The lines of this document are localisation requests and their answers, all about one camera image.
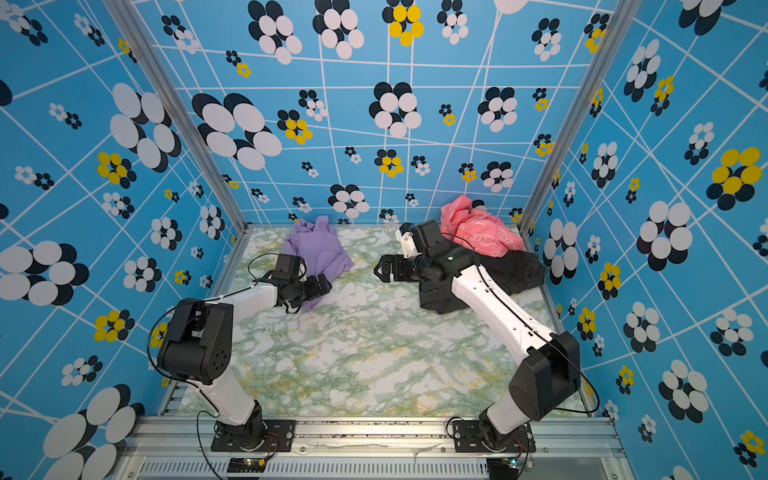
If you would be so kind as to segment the purple cloth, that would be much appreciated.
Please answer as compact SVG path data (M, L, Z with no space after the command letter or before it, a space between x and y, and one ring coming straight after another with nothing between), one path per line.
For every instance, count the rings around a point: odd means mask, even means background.
M299 220L285 238L281 253L302 257L307 275L323 274L330 283L354 265L326 215L314 222Z

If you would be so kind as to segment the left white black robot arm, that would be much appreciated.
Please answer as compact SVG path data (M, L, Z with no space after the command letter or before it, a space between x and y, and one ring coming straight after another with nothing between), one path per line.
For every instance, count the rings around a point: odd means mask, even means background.
M282 307L296 313L332 289L323 273L310 275L300 256L279 254L275 267L250 286L207 299L187 298L162 316L169 319L158 346L147 347L152 367L197 391L214 409L214 432L227 447L277 448L259 402L230 367L234 327L261 311Z

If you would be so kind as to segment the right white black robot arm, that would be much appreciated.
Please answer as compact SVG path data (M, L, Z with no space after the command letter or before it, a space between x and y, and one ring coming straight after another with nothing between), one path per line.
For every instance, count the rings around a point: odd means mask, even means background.
M425 297L451 294L490 326L518 364L506 392L479 416L485 447L501 452L517 430L541 420L580 389L578 342L529 315L495 282L478 254L453 246L437 222L403 224L396 238L402 252L382 256L374 274L384 283L417 282Z

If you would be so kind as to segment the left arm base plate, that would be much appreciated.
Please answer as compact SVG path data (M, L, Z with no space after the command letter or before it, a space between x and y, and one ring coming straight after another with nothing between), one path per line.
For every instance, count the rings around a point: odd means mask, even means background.
M217 421L210 445L213 452L290 452L295 436L295 420L260 420L233 426Z

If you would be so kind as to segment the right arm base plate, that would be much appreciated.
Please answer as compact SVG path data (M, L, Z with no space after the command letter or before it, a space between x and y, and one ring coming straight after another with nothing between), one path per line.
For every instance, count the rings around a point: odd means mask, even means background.
M489 421L450 418L445 425L448 437L457 453L511 454L523 456L535 453L536 444L528 424L506 434L496 432Z

